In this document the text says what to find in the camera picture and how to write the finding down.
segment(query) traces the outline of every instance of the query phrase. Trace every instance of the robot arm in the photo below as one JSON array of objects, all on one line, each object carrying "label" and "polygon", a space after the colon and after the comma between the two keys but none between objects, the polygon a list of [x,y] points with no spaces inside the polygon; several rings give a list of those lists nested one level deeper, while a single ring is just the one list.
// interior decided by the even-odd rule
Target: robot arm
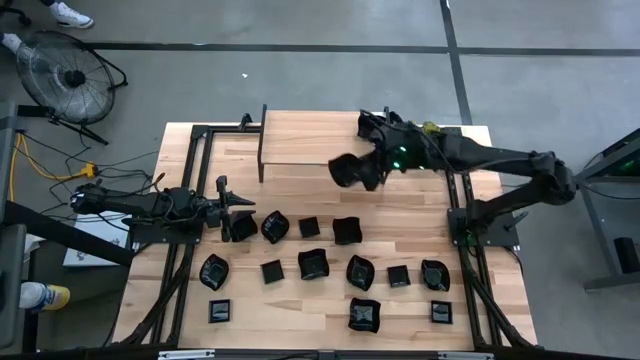
[{"label": "robot arm", "polygon": [[482,146],[472,139],[448,133],[433,124],[424,127],[403,121],[391,112],[387,118],[361,111],[358,136],[375,149],[362,157],[344,154],[329,161],[333,180],[342,187],[362,181],[368,191],[384,184],[393,170],[479,169],[527,176],[526,185],[489,201],[474,200],[467,206],[469,227],[487,226],[496,217],[538,202],[562,205],[573,200],[573,174],[553,152],[521,152]]},{"label": "robot arm", "polygon": [[[151,186],[155,186],[164,174]],[[123,222],[136,233],[148,232],[149,236],[139,236],[137,242],[150,240],[149,237],[172,239],[172,233],[188,233],[192,229],[222,226],[223,241],[241,241],[243,229],[236,223],[255,213],[252,210],[229,212],[229,206],[255,205],[253,201],[243,199],[233,192],[226,191],[227,177],[216,180],[218,199],[197,196],[195,191],[186,187],[175,187],[148,194],[109,190],[98,184],[85,184],[76,188],[72,196],[71,207],[78,214],[100,214],[103,211],[115,211],[132,215]]]}]

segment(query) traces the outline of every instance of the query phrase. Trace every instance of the wooden tabletop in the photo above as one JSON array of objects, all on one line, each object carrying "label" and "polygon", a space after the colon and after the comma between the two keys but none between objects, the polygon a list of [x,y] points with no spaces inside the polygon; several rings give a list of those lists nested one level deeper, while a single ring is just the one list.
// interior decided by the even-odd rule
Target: wooden tabletop
[{"label": "wooden tabletop", "polygon": [[[290,221],[286,237],[271,245],[261,234],[240,243],[223,243],[220,230],[205,229],[193,261],[180,347],[248,349],[465,350],[472,348],[469,320],[457,250],[450,245],[445,211],[450,207],[441,173],[394,172],[386,185],[366,192],[361,185],[343,189],[331,180],[326,161],[344,152],[366,153],[370,144],[355,136],[356,112],[270,111],[263,144],[265,181],[258,182],[258,136],[217,135],[209,164],[205,196],[215,197],[215,179],[227,175],[228,189],[257,203],[258,226],[274,210]],[[166,173],[163,187],[180,186],[192,123],[167,124],[156,167]],[[487,127],[463,126],[463,134],[490,145]],[[192,188],[198,174],[198,148]],[[499,177],[472,174],[477,198],[501,193]],[[321,234],[302,239],[298,220],[317,216]],[[334,218],[357,216],[363,242],[334,244]],[[312,281],[300,279],[297,255],[323,248],[331,273]],[[131,266],[114,341],[130,334],[158,296],[166,245],[150,246]],[[487,248],[487,261],[496,302],[528,340],[535,342],[533,323],[518,264],[501,248]],[[204,260],[212,253],[231,267],[223,287],[214,292],[198,280]],[[346,281],[353,255],[373,262],[374,283],[369,291]],[[182,258],[178,255],[177,264]],[[263,284],[260,265],[280,259],[285,279]],[[419,272],[423,259],[439,260],[451,273],[449,292],[428,290]],[[391,289],[387,267],[407,265],[411,285]],[[353,297],[382,304],[378,334],[347,327]],[[207,322],[210,300],[231,300],[231,321]],[[453,325],[430,322],[430,300],[453,303]],[[485,339],[486,312],[477,299]],[[168,333],[173,303],[168,306],[163,338]]]}]

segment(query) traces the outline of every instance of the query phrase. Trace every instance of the person's foot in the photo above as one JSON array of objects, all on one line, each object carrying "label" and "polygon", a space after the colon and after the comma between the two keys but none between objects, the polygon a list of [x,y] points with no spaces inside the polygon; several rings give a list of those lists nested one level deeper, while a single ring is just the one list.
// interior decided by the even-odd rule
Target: person's foot
[{"label": "person's foot", "polygon": [[92,18],[82,15],[79,12],[68,7],[67,4],[55,3],[51,5],[51,14],[58,21],[58,25],[62,27],[74,27],[78,29],[88,29],[93,26]]},{"label": "person's foot", "polygon": [[18,48],[21,44],[22,40],[16,34],[4,34],[2,38],[2,45],[6,46],[14,54],[18,53]]}]

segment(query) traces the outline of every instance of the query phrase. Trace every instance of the concrete floor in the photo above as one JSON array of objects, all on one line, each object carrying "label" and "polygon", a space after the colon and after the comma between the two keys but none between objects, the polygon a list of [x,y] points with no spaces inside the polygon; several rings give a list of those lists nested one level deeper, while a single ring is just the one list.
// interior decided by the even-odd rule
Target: concrete floor
[{"label": "concrete floor", "polygon": [[[445,45],[437,0],[85,0],[68,1],[95,17],[96,26],[69,33],[91,41]],[[634,0],[450,0],[461,46],[640,46],[640,5]],[[20,2],[34,27],[54,28],[35,0]],[[5,16],[0,28],[15,21]],[[170,121],[231,121],[273,109],[380,110],[407,119],[460,124],[447,55],[101,51],[129,75],[110,116],[94,127],[112,145],[86,159],[109,163],[157,150]],[[488,125],[494,145],[553,150],[579,171],[591,156],[638,127],[640,58],[488,57],[461,59],[474,124]],[[9,54],[0,52],[0,99],[31,103]],[[25,120],[30,134],[65,151],[78,137],[42,120]],[[32,145],[54,173],[64,156]],[[155,156],[127,165],[152,172]],[[56,203],[50,183],[18,163],[17,201],[35,210]],[[506,178],[505,182],[518,179]],[[133,190],[141,180],[114,187]],[[64,189],[57,191],[65,195]],[[563,207],[536,205],[518,231],[524,278],[541,345],[557,350],[640,357],[640,287],[586,294],[582,284],[607,275],[582,200]],[[59,211],[68,214],[69,210]],[[63,249],[49,245],[49,264]],[[38,264],[40,269],[55,266]],[[41,270],[46,279],[84,286],[83,272]],[[122,286],[126,272],[92,270]],[[45,319],[40,347],[102,344],[119,294],[72,304]],[[101,316],[91,316],[96,309]],[[82,322],[72,335],[64,323]]]}]

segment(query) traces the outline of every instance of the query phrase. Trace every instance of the power cable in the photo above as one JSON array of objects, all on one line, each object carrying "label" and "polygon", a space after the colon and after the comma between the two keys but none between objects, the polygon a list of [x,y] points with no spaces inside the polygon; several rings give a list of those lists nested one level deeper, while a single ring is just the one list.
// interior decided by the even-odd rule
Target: power cable
[{"label": "power cable", "polygon": [[[62,150],[56,149],[55,147],[53,147],[53,146],[51,146],[51,145],[47,145],[47,144],[45,144],[45,143],[43,143],[42,141],[39,141],[39,140],[37,140],[37,139],[34,139],[33,137],[31,137],[31,136],[29,136],[29,135],[27,135],[27,134],[24,134],[24,136],[25,136],[25,137],[27,137],[27,138],[28,138],[28,139],[30,139],[30,140],[33,140],[33,141],[34,141],[34,142],[36,142],[37,144],[39,144],[39,145],[41,145],[41,146],[46,147],[47,149],[53,150],[53,151],[55,151],[55,152],[57,152],[57,153],[59,153],[59,154],[65,155],[65,156],[67,156],[67,157],[70,157],[71,159],[74,159],[74,160],[76,160],[76,161],[83,162],[83,163],[86,163],[86,164],[88,164],[88,163],[93,163],[93,162],[88,161],[88,160],[80,159],[80,158],[78,158],[77,156],[70,155],[70,154],[68,154],[68,153],[66,153],[66,152],[64,152],[64,151],[62,151]],[[122,164],[125,164],[125,163],[128,163],[128,162],[131,162],[131,161],[135,161],[135,160],[141,159],[141,158],[143,158],[143,157],[145,157],[145,156],[149,156],[149,155],[157,154],[157,153],[158,153],[158,151],[156,150],[156,151],[151,151],[151,152],[148,152],[148,153],[145,153],[145,154],[142,154],[142,155],[139,155],[139,156],[133,157],[133,158],[131,158],[131,159],[127,159],[127,160],[119,161],[119,162],[116,162],[116,163],[113,163],[113,164],[95,164],[95,165],[96,165],[96,166],[99,166],[99,167],[100,167],[100,166],[102,166],[102,167],[117,166],[117,165],[122,165]]]}]

